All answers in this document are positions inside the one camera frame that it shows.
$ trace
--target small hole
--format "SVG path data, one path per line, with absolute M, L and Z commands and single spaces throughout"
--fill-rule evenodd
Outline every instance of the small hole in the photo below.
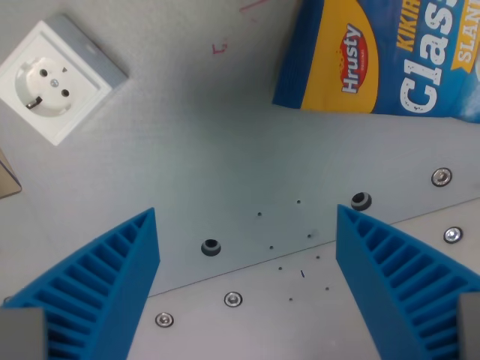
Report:
M 361 203 L 363 200 L 365 200 L 365 194 L 364 193 L 357 193 L 353 198 L 352 201 L 354 203 Z
M 353 210 L 357 212 L 363 212 L 367 210 L 372 205 L 372 196 L 369 193 L 356 193 L 352 197 L 352 202 L 350 204 Z
M 215 246 L 218 245 L 217 240 L 207 240 L 205 241 L 205 245 L 207 245 L 207 248 L 214 248 Z
M 202 250 L 202 253 L 207 257 L 215 257 L 220 253 L 222 247 L 217 240 L 210 238 L 202 243 L 200 250 Z

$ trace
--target white wall socket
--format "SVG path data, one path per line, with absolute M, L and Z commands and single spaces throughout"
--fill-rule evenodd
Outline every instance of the white wall socket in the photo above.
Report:
M 57 146 L 127 77 L 70 20 L 40 21 L 0 67 L 0 98 Z

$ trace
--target screw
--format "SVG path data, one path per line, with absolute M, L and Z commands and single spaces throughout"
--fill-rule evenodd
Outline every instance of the screw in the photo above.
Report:
M 432 184 L 438 188 L 442 188 L 450 183 L 452 180 L 452 171 L 446 167 L 435 170 L 432 175 Z
M 229 292 L 225 295 L 223 301 L 229 308 L 236 308 L 242 304 L 243 298 L 238 292 Z
M 464 237 L 464 231 L 460 227 L 451 227 L 443 234 L 443 240 L 449 244 L 459 242 Z
M 169 328 L 173 325 L 173 316 L 169 313 L 159 313 L 155 317 L 155 323 L 161 328 Z

